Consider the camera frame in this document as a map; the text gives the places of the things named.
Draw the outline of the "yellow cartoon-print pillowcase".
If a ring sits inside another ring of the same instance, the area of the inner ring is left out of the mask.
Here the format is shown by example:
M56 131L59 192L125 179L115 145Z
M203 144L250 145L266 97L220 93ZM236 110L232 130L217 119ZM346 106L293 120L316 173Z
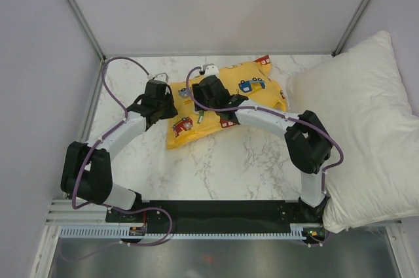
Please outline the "yellow cartoon-print pillowcase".
M219 78L231 94L247 96L261 105L286 111L287 103L280 85L268 77L271 68L270 57L266 55L253 61L221 68ZM168 120L166 148L175 149L236 125L220 118L215 112L196 108L186 91L185 82L173 82L170 88L177 116Z

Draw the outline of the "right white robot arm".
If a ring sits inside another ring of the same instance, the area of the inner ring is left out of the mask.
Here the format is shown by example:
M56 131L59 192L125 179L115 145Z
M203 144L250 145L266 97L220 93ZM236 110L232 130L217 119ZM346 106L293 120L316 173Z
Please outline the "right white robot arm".
M230 94L215 75L193 84L192 95L197 107L215 112L221 120L259 128L283 138L292 164L301 172L299 214L307 222L322 216L325 194L320 171L330 157L332 144L315 113L286 115L258 105L246 96Z

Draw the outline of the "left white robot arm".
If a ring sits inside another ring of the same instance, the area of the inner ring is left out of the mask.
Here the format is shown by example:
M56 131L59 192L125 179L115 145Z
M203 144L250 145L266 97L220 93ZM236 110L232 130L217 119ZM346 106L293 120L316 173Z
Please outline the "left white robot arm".
M87 203L117 207L129 222L143 214L141 195L113 181L112 160L133 139L161 120L177 115L170 86L161 80L149 80L145 91L126 108L124 118L85 143L72 142L66 151L61 190Z

